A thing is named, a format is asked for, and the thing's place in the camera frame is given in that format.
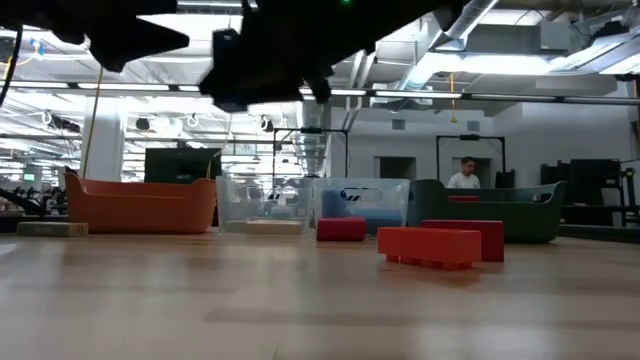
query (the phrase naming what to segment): red block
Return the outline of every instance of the red block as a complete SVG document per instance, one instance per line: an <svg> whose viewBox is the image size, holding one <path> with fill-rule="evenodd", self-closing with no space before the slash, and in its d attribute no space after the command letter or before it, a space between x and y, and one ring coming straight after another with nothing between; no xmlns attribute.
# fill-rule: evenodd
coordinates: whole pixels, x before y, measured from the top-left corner
<svg viewBox="0 0 640 360"><path fill-rule="evenodd" d="M480 231L482 234L482 261L504 261L504 225L502 221L424 220L422 227Z"/></svg>
<svg viewBox="0 0 640 360"><path fill-rule="evenodd" d="M378 252L387 261L442 270L463 270L482 259L479 231L379 228Z"/></svg>
<svg viewBox="0 0 640 360"><path fill-rule="evenodd" d="M316 229L317 241L364 241L367 221L362 217L320 218Z"/></svg>
<svg viewBox="0 0 640 360"><path fill-rule="evenodd" d="M449 199L449 201L453 201L453 202L479 202L480 201L480 197L479 196L457 196L457 195L451 195L451 196L447 196L447 199Z"/></svg>

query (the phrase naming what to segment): doorway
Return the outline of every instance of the doorway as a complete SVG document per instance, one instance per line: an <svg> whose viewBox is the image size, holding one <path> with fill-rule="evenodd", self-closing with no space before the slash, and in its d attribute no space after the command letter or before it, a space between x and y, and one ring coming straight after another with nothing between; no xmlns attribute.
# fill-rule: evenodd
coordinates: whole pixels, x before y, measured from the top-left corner
<svg viewBox="0 0 640 360"><path fill-rule="evenodd" d="M451 164L452 174L451 176L457 174L460 171L460 161L462 158L453 158L453 163ZM493 159L488 158L475 158L476 163L476 171L474 174L480 180L480 187L482 189L493 189L495 186L493 184Z"/></svg>
<svg viewBox="0 0 640 360"><path fill-rule="evenodd" d="M416 158L381 156L375 158L375 164L380 179L416 179Z"/></svg>

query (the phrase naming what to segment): person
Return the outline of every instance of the person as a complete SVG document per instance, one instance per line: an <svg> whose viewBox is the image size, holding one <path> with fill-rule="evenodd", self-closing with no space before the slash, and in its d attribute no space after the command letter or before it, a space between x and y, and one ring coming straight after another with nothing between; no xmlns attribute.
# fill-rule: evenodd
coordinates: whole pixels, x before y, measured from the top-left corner
<svg viewBox="0 0 640 360"><path fill-rule="evenodd" d="M473 175L476 162L471 156L466 156L461 161L460 172L453 175L447 188L449 189L480 189L480 179Z"/></svg>

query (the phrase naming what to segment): floor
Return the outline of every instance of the floor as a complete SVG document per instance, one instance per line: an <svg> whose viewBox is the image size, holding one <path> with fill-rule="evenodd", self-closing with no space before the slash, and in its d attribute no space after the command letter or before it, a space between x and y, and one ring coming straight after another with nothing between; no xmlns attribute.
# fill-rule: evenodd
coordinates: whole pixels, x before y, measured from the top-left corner
<svg viewBox="0 0 640 360"><path fill-rule="evenodd" d="M503 264L375 243L0 238L7 360L640 359L640 247L559 239Z"/></svg>

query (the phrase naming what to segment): transparent storage container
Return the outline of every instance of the transparent storage container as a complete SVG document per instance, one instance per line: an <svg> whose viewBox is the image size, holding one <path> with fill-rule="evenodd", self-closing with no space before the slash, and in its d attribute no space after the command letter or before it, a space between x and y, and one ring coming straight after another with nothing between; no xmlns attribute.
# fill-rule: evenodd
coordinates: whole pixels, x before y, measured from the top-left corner
<svg viewBox="0 0 640 360"><path fill-rule="evenodd" d="M311 179L216 178L220 233L304 234L309 229Z"/></svg>
<svg viewBox="0 0 640 360"><path fill-rule="evenodd" d="M313 186L315 220L321 217L363 217L367 233L407 222L409 180L316 179Z"/></svg>

